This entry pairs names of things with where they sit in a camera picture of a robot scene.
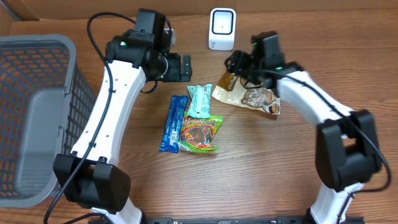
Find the beige snack bag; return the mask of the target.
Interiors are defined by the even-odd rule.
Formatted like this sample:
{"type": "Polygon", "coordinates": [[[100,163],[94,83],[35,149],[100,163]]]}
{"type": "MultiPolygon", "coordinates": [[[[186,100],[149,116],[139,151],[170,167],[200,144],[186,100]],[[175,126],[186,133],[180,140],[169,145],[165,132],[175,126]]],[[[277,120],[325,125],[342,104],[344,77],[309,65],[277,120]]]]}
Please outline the beige snack bag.
{"type": "Polygon", "coordinates": [[[229,105],[259,110],[265,113],[280,114],[280,98],[270,90],[255,88],[246,80],[226,71],[215,86],[212,97],[229,105]]]}

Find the light teal snack packet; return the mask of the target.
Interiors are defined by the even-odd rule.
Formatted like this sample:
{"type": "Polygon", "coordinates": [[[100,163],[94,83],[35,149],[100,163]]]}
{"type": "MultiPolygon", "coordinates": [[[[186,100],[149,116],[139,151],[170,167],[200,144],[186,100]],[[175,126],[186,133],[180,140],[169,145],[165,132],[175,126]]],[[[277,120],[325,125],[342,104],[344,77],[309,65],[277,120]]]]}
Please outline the light teal snack packet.
{"type": "Polygon", "coordinates": [[[187,115],[192,118],[211,118],[210,96],[212,84],[187,86],[187,89],[191,97],[187,115]]]}

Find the green gummy candy bag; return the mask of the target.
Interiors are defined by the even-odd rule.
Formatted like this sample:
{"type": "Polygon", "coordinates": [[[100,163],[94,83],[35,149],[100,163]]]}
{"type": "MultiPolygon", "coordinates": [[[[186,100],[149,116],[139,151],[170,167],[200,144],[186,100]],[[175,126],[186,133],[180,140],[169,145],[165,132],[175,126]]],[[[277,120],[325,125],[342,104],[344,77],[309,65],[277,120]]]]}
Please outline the green gummy candy bag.
{"type": "Polygon", "coordinates": [[[192,153],[209,153],[219,148],[210,144],[223,123],[223,117],[211,115],[210,118],[192,118],[184,114],[180,139],[177,141],[179,151],[192,153]]]}

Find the blue cookie packet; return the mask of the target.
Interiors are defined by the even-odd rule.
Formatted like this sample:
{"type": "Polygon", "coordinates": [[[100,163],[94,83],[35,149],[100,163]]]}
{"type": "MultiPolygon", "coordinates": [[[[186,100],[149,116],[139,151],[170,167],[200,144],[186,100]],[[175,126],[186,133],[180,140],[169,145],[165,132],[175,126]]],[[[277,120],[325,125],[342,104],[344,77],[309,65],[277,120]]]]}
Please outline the blue cookie packet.
{"type": "Polygon", "coordinates": [[[171,97],[169,112],[167,115],[164,135],[162,137],[160,152],[178,153],[178,140],[182,128],[185,108],[189,97],[173,95],[171,97]]]}

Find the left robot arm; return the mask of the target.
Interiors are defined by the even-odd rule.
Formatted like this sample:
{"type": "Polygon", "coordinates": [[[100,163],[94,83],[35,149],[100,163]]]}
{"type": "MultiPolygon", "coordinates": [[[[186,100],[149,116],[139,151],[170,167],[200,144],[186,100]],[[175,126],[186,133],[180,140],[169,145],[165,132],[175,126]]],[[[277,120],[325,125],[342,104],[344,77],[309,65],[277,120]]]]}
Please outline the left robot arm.
{"type": "Polygon", "coordinates": [[[134,28],[115,36],[99,53],[104,77],[88,122],[69,154],[58,154],[53,171],[60,195],[106,223],[145,223],[131,202],[130,177],[119,167],[123,134],[147,82],[189,82],[188,55],[172,53],[175,34],[161,13],[140,9],[134,28]]]}

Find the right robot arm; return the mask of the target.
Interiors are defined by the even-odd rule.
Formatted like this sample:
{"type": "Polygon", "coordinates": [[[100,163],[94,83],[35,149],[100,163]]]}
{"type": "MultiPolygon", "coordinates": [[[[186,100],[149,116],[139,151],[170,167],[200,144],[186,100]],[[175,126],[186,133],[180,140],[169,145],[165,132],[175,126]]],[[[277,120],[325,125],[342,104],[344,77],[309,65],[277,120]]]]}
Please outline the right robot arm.
{"type": "Polygon", "coordinates": [[[372,192],[365,183],[387,167],[373,115],[342,105],[322,90],[297,62],[286,62],[277,32],[251,38],[250,54],[236,50],[224,64],[249,90],[273,90],[316,130],[315,165],[322,186],[303,223],[363,223],[347,217],[357,194],[372,192]]]}

